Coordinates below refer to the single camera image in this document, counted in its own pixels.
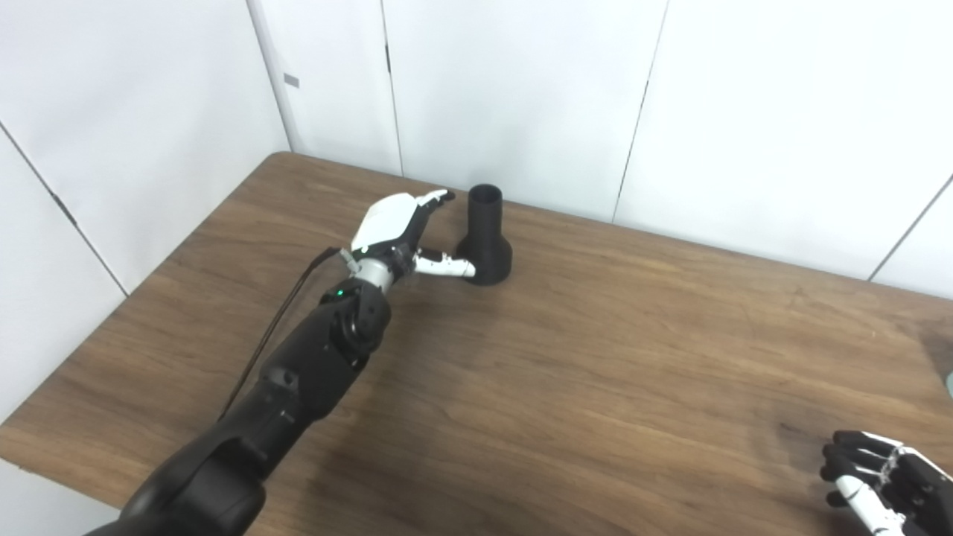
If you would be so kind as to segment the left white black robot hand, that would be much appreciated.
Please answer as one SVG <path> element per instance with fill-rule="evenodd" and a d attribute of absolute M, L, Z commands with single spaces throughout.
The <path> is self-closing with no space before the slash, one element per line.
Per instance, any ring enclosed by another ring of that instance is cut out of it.
<path fill-rule="evenodd" d="M 423 196 L 392 194 L 371 204 L 345 255 L 351 274 L 380 289 L 412 272 L 473 278 L 477 269 L 467 259 L 420 246 L 432 214 L 455 197 L 438 189 Z"/>

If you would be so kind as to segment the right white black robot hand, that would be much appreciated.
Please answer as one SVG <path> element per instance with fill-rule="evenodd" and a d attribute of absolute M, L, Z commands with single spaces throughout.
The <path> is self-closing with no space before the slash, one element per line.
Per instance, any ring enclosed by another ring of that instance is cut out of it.
<path fill-rule="evenodd" d="M 821 449 L 826 501 L 871 535 L 950 535 L 951 475 L 915 448 L 868 431 L 838 430 Z"/>

